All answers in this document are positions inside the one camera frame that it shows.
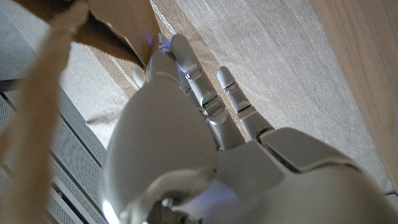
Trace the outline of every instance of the wooden board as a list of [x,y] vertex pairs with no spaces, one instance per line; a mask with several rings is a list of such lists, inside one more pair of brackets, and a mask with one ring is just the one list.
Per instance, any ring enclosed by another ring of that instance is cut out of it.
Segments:
[[398,189],[398,1],[313,0],[359,110]]

